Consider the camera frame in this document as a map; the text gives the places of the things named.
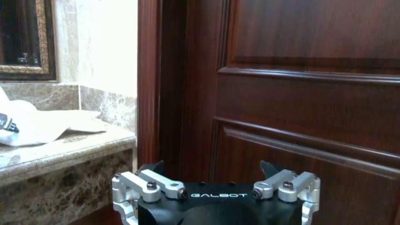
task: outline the brown marble tile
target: brown marble tile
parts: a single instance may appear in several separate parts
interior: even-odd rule
[[[111,204],[111,178],[133,171],[133,150],[0,187],[2,225],[63,225]]]
[[[53,83],[0,83],[11,100],[26,100],[39,110],[77,110],[79,104],[78,85]]]
[[[101,119],[133,132],[137,130],[137,98],[81,87],[83,110],[101,111]]]

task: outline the white towel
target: white towel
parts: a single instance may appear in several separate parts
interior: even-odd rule
[[[86,110],[39,111],[27,101],[10,101],[0,87],[0,113],[13,118],[19,133],[0,130],[0,143],[10,146],[34,145],[55,141],[66,130],[106,131],[94,120],[101,112]]]

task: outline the door molding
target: door molding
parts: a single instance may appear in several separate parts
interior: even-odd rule
[[[161,0],[139,0],[138,164],[159,160]]]
[[[139,0],[138,163],[181,173],[187,0]]]

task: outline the wooden door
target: wooden door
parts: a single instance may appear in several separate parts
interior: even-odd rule
[[[317,225],[400,224],[400,1],[190,0],[182,179],[322,178]]]

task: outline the bolt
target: bolt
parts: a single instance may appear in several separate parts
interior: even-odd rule
[[[155,181],[150,181],[147,184],[149,190],[157,190],[158,189],[158,184]]]
[[[254,191],[251,192],[253,196],[255,197],[255,199],[261,199],[263,194],[258,189],[254,189]]]
[[[183,199],[187,199],[187,197],[189,197],[187,189],[186,188],[179,189],[178,198],[183,200]]]
[[[286,181],[282,186],[289,190],[294,190],[294,183],[290,181]]]

